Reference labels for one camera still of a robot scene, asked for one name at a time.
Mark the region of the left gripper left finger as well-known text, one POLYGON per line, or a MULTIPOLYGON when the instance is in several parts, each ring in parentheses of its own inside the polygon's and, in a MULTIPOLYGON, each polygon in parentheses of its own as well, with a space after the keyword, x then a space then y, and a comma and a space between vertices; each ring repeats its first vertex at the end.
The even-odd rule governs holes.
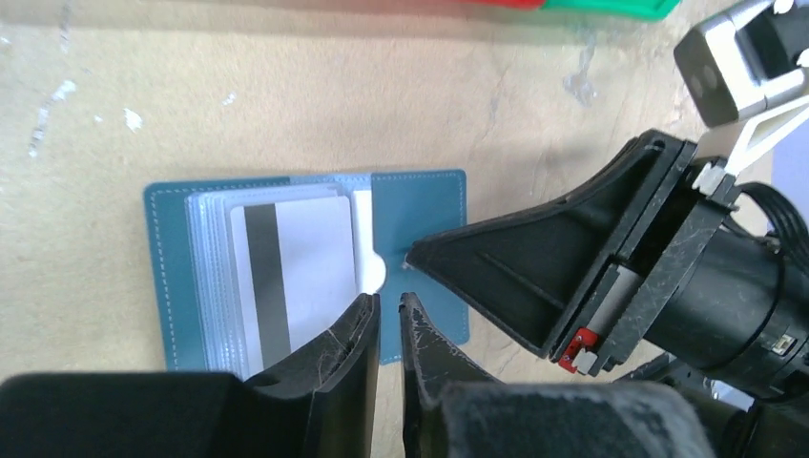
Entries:
POLYGON ((5 457, 366 457, 380 299, 268 369, 32 373, 1 386, 5 457))

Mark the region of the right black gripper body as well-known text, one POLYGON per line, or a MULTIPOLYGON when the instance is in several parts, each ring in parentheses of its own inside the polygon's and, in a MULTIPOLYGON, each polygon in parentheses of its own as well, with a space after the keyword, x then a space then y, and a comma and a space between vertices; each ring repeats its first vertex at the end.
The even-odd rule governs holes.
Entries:
POLYGON ((759 399, 808 395, 808 234, 773 188, 721 176, 690 141, 633 141, 559 198, 572 295, 555 360, 596 375, 642 341, 759 399))

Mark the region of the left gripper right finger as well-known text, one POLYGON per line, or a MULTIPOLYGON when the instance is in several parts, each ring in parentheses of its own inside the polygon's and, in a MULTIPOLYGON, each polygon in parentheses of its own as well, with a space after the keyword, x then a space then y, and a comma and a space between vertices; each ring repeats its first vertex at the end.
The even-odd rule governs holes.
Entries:
POLYGON ((408 457, 712 457, 695 411, 650 382, 506 384, 433 324, 399 308, 408 457))

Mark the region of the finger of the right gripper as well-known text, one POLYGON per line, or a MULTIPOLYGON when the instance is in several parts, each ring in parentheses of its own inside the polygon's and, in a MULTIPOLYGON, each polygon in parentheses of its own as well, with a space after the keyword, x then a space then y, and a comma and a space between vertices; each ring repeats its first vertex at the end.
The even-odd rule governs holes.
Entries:
POLYGON ((419 239, 405 260, 556 359, 603 271, 630 259, 685 169, 685 141, 649 130, 562 197, 419 239))

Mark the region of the white card with black stripe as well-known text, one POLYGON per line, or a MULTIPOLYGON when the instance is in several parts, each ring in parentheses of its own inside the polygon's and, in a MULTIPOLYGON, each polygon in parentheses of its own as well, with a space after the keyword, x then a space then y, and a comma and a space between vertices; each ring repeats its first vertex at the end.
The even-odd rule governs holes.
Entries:
POLYGON ((230 212, 243 377, 329 328, 358 294, 348 197, 238 206, 230 212))

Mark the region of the blue card holder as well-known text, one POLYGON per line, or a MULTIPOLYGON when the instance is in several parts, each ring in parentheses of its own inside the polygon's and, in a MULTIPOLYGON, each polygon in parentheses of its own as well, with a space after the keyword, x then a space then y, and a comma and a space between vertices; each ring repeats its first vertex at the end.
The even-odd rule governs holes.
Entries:
POLYGON ((454 344, 470 337, 468 307, 438 282, 404 266, 411 244, 467 223, 467 176, 462 170, 320 176, 232 177, 164 181, 143 192, 145 221, 166 366, 171 371, 204 370, 202 327, 193 273, 187 197, 205 192, 281 188, 339 182, 372 196, 373 246, 385 262, 381 288, 380 363, 401 358, 399 297, 416 293, 430 319, 454 344))

